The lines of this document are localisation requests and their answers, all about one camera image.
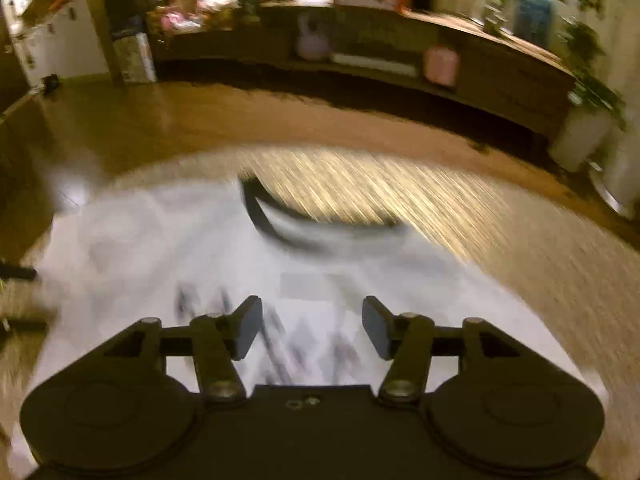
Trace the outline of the pink bag on shelf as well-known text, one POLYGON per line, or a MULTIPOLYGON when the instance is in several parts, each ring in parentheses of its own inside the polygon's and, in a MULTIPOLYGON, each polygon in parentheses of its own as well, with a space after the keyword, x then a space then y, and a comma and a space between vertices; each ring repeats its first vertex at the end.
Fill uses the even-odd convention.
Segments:
POLYGON ((460 56, 444 46, 429 48, 423 55, 424 77, 432 84, 452 88, 456 85, 460 56))

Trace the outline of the pink flower bouquet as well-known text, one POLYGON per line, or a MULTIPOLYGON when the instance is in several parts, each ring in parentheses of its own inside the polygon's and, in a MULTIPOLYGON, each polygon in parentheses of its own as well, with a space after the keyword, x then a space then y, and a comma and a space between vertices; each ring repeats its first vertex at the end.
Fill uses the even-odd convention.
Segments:
POLYGON ((145 21, 155 37, 232 30, 239 7, 240 0, 150 0, 145 21))

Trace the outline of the white t-shirt black collar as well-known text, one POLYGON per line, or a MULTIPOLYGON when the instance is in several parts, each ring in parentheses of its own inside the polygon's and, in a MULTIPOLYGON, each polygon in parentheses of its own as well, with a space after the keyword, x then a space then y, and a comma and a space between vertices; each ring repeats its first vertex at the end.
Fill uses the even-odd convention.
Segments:
POLYGON ((55 317, 32 380, 42 384, 142 318, 185 326, 262 300, 264 327, 238 372, 258 385, 378 387, 386 372, 361 324, 373 296, 439 326, 482 318, 577 378, 597 400, 561 442, 599 441, 608 393, 510 289, 416 229, 314 221, 256 179, 119 192, 55 218, 36 266, 55 317))

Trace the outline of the dark wooden sideboard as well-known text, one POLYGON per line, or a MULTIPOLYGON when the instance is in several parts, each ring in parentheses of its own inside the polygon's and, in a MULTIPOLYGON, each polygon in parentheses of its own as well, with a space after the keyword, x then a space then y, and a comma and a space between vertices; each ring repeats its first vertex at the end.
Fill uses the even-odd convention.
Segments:
POLYGON ((226 58, 370 78, 469 105, 548 139, 570 111, 574 77, 555 55, 487 35, 461 18, 298 0, 264 4, 254 19, 236 20, 232 30, 152 36, 154 60, 226 58), (452 88, 424 77, 423 55, 435 46, 460 56, 452 88))

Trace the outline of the white cabinet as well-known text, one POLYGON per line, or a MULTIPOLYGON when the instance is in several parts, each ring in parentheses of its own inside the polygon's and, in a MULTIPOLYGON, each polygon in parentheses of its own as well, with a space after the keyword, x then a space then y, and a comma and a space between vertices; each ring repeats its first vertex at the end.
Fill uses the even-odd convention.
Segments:
POLYGON ((108 66, 88 0, 1 0, 9 52, 33 87, 47 76, 104 79, 108 66))

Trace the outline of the green potted plant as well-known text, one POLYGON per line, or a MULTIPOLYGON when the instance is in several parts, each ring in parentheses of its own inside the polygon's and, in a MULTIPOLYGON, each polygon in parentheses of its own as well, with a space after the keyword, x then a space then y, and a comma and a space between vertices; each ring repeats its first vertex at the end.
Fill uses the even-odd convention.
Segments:
POLYGON ((604 0, 574 0, 578 17, 566 20, 560 31, 564 44, 565 62, 575 77, 575 87, 570 92, 570 102, 589 113, 605 112, 620 130, 626 130, 626 103, 618 92, 600 80, 594 71, 594 63, 604 55, 597 32, 586 23, 589 11, 603 16, 604 0))

